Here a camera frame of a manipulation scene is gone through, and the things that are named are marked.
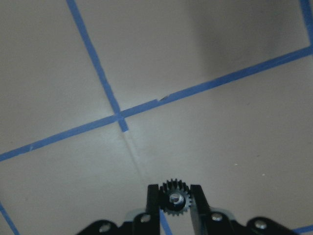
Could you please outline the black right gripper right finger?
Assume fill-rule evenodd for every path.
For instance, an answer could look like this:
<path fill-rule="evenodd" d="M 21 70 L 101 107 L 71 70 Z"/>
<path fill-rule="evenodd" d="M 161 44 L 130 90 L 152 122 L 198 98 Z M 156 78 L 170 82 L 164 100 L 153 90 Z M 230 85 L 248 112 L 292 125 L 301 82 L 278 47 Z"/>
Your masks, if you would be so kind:
<path fill-rule="evenodd" d="M 229 216 L 222 210 L 210 207 L 202 187 L 191 185 L 192 206 L 190 215 L 196 235 L 234 235 Z"/>

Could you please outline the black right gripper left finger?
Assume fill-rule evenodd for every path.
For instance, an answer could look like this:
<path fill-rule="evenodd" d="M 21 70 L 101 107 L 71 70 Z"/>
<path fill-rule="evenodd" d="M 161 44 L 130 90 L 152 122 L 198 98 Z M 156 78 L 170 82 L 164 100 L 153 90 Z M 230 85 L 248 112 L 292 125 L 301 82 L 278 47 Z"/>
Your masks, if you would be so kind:
<path fill-rule="evenodd" d="M 160 206 L 158 184 L 148 185 L 147 202 L 144 212 L 138 214 L 132 225 L 133 235 L 160 234 Z"/>

